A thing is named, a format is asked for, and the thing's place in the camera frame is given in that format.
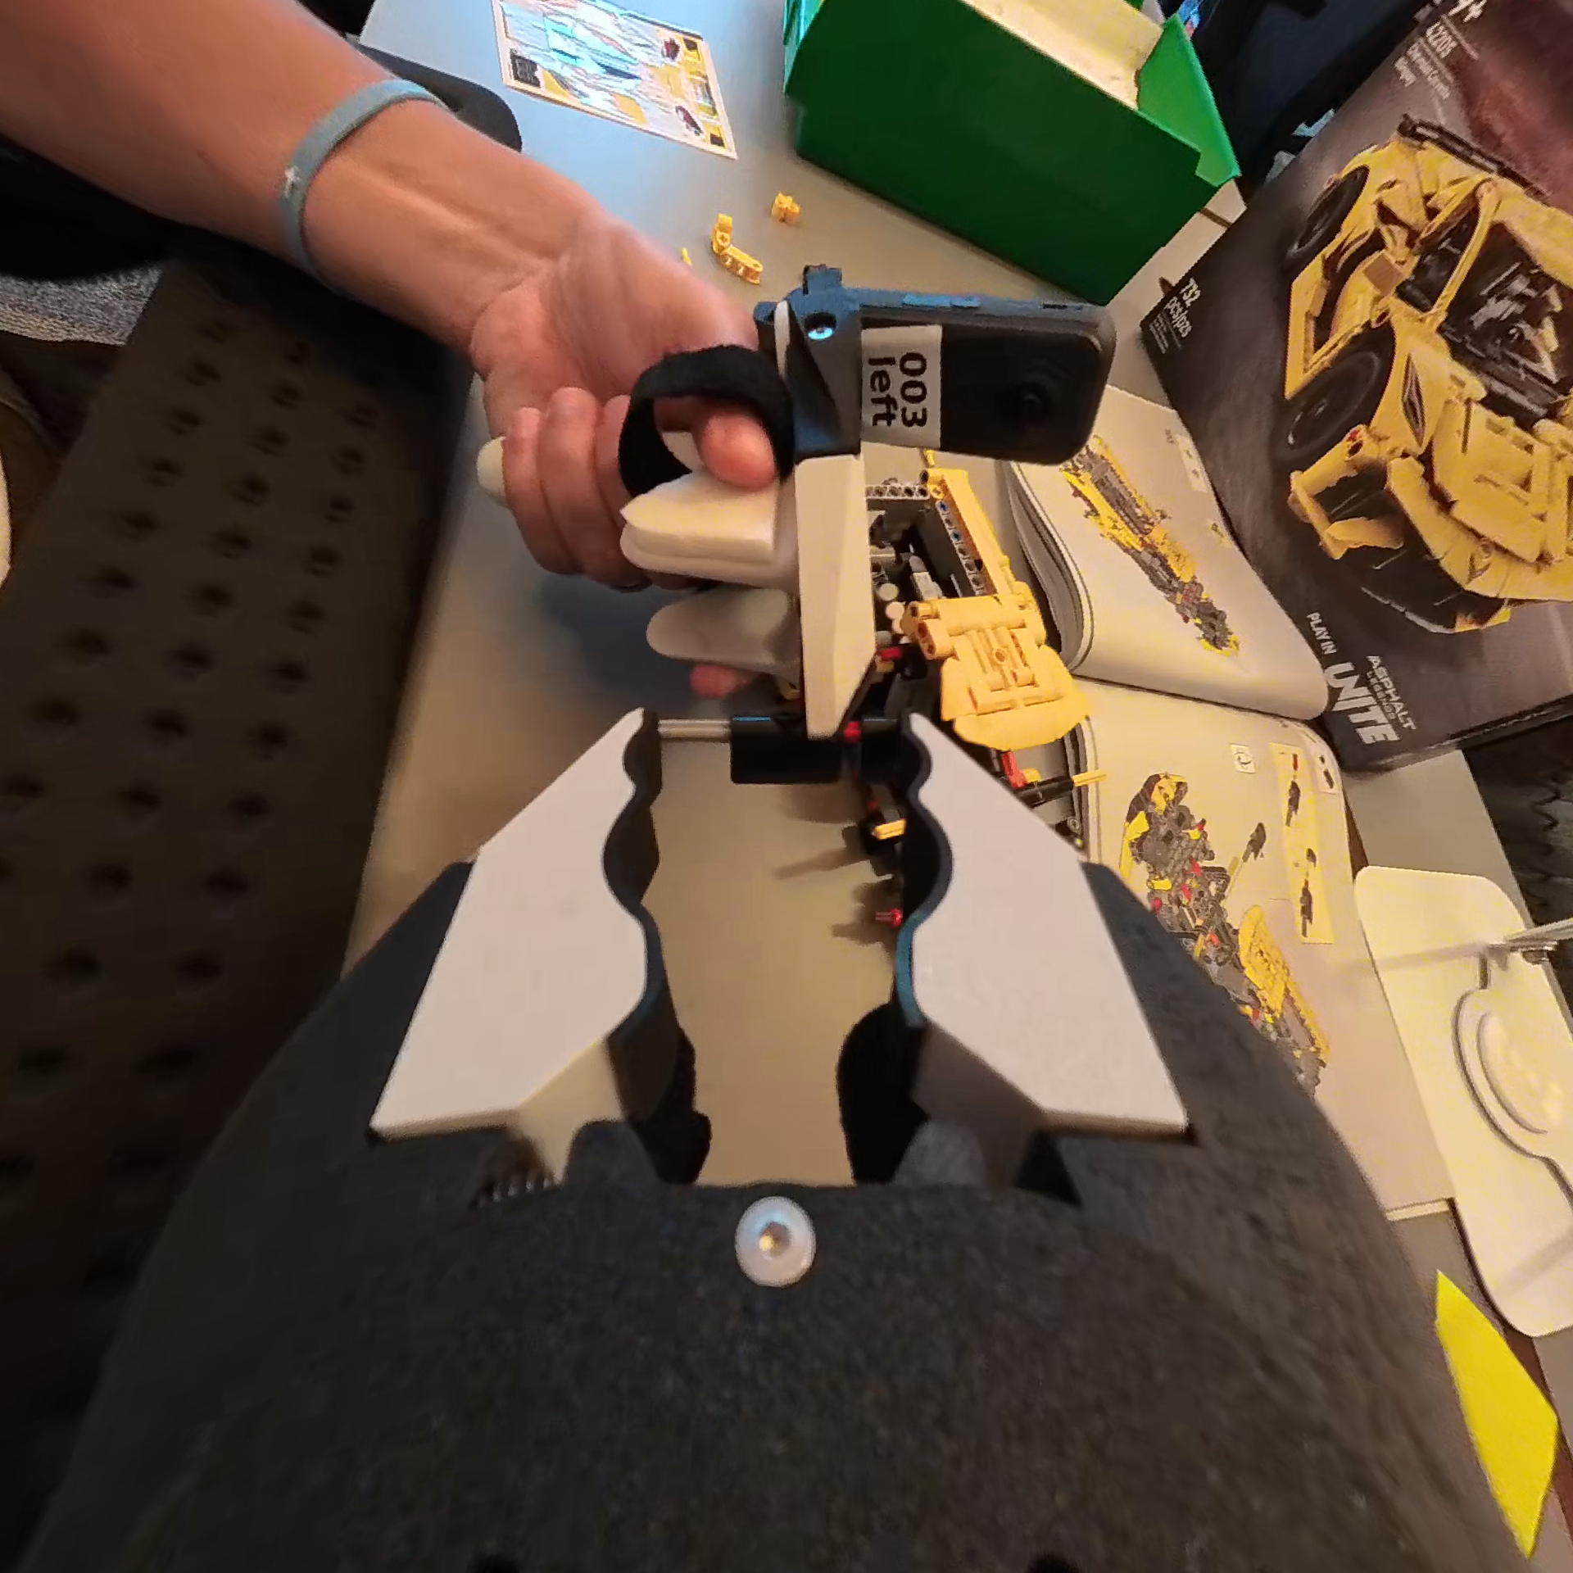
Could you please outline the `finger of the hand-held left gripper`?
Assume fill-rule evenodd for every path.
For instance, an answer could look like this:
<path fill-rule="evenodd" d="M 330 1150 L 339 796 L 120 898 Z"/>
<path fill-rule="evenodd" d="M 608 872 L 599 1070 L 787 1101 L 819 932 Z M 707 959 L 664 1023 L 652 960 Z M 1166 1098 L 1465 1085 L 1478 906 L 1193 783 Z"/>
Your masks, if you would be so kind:
<path fill-rule="evenodd" d="M 794 471 L 800 674 L 805 731 L 833 738 L 874 658 L 874 613 L 858 452 Z"/>

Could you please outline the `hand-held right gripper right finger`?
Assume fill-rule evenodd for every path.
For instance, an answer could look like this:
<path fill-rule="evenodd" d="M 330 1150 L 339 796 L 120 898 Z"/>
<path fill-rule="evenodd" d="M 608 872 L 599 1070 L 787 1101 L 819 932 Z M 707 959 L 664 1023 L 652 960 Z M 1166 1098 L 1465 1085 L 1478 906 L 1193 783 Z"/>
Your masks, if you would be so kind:
<path fill-rule="evenodd" d="M 1085 861 L 932 718 L 903 722 L 896 1003 L 910 1098 L 1008 1186 L 1059 1132 L 1182 1139 L 1188 1110 Z"/>

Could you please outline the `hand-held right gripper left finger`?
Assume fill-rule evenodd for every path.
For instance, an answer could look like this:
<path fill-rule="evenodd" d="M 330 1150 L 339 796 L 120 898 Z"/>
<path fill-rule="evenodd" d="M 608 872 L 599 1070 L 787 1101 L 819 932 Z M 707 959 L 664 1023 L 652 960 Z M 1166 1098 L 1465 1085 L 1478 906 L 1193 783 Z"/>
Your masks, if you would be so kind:
<path fill-rule="evenodd" d="M 378 1139 L 505 1131 L 560 1180 L 580 1128 L 656 1110 L 669 986 L 643 893 L 658 788 L 658 718 L 636 709 L 479 847 Z"/>

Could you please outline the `black toy axle connector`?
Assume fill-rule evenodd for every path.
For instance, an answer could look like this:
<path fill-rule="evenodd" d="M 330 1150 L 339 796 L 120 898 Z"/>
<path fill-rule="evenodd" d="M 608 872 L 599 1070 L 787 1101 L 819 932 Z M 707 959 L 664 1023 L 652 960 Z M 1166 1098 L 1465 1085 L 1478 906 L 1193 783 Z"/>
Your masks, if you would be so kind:
<path fill-rule="evenodd" d="M 840 738 L 809 738 L 791 714 L 737 714 L 727 718 L 728 781 L 839 783 L 849 777 L 849 744 Z"/>

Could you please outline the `yellow toy brick car model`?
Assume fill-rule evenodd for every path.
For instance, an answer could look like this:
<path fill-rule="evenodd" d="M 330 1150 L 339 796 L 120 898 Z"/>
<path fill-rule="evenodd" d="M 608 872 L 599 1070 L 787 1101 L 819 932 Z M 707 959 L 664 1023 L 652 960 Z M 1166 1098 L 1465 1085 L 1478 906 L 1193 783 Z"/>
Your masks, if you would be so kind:
<path fill-rule="evenodd" d="M 903 718 L 934 722 L 1028 809 L 1107 779 L 1100 769 L 1043 777 L 1025 766 L 1031 749 L 1068 743 L 1091 705 L 965 469 L 940 463 L 934 447 L 919 458 L 913 478 L 863 489 L 874 658 L 844 718 L 862 722 L 862 740 L 849 744 L 858 818 L 847 842 L 879 877 L 871 923 L 893 932 L 906 906 L 897 861 L 909 808 L 896 781 Z"/>

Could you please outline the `person's left forearm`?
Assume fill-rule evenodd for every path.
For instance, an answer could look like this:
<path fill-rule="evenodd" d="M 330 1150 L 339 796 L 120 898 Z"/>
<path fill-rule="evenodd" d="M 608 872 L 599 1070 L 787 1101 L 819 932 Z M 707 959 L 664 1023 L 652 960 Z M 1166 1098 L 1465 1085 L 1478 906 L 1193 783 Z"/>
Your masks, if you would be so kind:
<path fill-rule="evenodd" d="M 391 77 L 297 3 L 3 3 L 3 132 L 163 218 L 285 257 L 306 135 Z M 429 98 L 383 107 L 306 187 L 318 278 L 447 347 L 482 218 L 591 200 Z"/>

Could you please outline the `person's left hand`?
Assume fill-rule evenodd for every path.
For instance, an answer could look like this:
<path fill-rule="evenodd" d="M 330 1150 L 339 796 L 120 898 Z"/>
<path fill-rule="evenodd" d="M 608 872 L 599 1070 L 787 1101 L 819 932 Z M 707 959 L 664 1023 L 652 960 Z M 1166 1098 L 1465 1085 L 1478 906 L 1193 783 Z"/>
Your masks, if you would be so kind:
<path fill-rule="evenodd" d="M 643 589 L 649 574 L 620 548 L 632 385 L 679 351 L 751 351 L 751 316 L 599 209 L 495 209 L 479 235 L 469 355 L 499 443 L 503 502 L 551 576 Z"/>

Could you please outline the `green storage bin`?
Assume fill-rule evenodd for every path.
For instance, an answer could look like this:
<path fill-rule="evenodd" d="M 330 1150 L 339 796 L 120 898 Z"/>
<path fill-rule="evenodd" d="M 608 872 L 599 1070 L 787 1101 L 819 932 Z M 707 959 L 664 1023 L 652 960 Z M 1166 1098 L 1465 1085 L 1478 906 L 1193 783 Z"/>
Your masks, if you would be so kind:
<path fill-rule="evenodd" d="M 1108 304 L 1237 180 L 1179 19 L 1129 110 L 969 3 L 787 3 L 794 146 L 985 253 Z"/>

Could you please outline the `open instruction booklet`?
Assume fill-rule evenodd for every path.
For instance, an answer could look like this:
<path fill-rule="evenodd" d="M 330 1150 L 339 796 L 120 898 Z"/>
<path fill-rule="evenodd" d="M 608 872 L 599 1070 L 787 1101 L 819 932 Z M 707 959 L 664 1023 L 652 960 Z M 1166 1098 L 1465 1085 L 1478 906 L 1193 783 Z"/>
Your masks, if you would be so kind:
<path fill-rule="evenodd" d="M 1056 465 L 1003 463 L 1017 550 L 1087 701 L 1077 838 L 1314 1097 L 1387 1214 L 1451 1201 L 1353 904 L 1324 683 L 1168 406 L 1104 393 Z"/>

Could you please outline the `white paper stack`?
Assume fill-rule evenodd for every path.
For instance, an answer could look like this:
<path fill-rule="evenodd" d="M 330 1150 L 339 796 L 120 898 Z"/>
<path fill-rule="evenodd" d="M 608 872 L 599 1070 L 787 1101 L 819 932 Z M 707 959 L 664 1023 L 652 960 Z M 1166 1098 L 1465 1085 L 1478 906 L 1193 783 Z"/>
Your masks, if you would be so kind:
<path fill-rule="evenodd" d="M 1134 110 L 1162 24 L 1133 3 L 969 3 L 992 27 L 1104 97 Z"/>

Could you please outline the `toy car set box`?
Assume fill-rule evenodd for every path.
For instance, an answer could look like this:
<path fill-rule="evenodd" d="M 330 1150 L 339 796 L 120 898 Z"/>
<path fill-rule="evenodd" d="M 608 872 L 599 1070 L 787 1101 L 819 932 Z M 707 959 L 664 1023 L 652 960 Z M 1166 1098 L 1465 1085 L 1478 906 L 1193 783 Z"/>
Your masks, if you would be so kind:
<path fill-rule="evenodd" d="M 1571 709 L 1571 3 L 1431 3 L 1143 320 L 1344 766 Z"/>

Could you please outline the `black dimpled chair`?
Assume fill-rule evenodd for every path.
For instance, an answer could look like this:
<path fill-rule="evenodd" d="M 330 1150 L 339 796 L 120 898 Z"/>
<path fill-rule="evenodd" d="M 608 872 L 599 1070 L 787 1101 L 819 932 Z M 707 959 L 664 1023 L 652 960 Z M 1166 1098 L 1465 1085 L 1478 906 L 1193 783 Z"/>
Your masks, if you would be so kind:
<path fill-rule="evenodd" d="M 465 399 L 440 343 L 189 240 L 3 585 L 3 1570 L 343 963 Z"/>

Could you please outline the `colourful sticker sheet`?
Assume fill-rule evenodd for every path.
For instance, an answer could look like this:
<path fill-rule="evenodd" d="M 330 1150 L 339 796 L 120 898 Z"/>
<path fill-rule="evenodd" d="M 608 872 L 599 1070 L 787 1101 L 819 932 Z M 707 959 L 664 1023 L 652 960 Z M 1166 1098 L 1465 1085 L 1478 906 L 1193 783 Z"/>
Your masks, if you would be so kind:
<path fill-rule="evenodd" d="M 503 85 L 735 158 L 707 41 L 616 3 L 491 3 Z"/>

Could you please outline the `yellow paper piece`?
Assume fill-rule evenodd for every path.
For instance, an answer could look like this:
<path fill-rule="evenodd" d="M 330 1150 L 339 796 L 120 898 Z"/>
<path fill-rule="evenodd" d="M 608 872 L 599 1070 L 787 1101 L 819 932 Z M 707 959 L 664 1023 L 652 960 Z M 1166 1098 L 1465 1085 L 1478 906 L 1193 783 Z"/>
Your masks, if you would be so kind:
<path fill-rule="evenodd" d="M 1434 1275 L 1434 1333 L 1464 1423 L 1517 1549 L 1530 1557 L 1552 1492 L 1559 1423 L 1495 1320 L 1446 1274 Z"/>

